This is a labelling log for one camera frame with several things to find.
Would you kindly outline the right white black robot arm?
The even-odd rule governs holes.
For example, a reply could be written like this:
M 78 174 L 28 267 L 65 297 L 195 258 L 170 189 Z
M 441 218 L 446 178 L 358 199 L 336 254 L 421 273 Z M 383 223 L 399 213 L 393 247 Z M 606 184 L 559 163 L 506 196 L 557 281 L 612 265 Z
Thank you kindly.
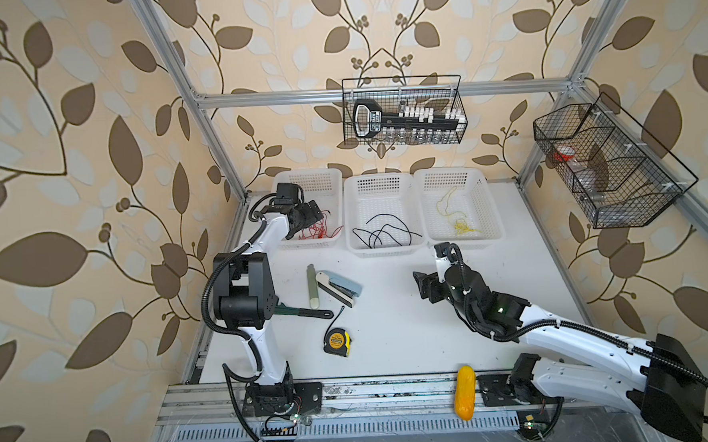
M 700 442 L 708 424 L 708 378 L 684 345 L 609 333 L 557 316 L 518 296 L 492 290 L 455 243 L 433 247 L 434 273 L 416 272 L 420 297 L 447 302 L 471 332 L 496 343 L 526 344 L 569 357 L 523 353 L 508 376 L 517 400 L 582 401 L 640 416 L 658 432 Z

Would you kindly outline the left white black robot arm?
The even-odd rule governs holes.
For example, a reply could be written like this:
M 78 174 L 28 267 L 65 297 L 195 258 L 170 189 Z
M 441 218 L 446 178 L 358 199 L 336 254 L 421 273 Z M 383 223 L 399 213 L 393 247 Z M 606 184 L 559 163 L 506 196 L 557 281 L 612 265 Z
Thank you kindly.
M 237 404 L 234 383 L 245 386 L 258 415 L 289 420 L 294 426 L 321 410 L 321 382 L 295 384 L 279 350 L 270 319 L 280 303 L 273 284 L 269 255 L 279 244 L 312 227 L 323 218 L 314 201 L 305 201 L 300 185 L 280 183 L 260 198 L 247 214 L 258 224 L 251 238 L 229 253 L 216 255 L 200 301 L 202 320 L 218 334 L 235 336 L 249 349 L 254 374 L 241 376 L 224 364 L 231 406 L 238 422 L 253 442 L 268 442 L 250 427 Z

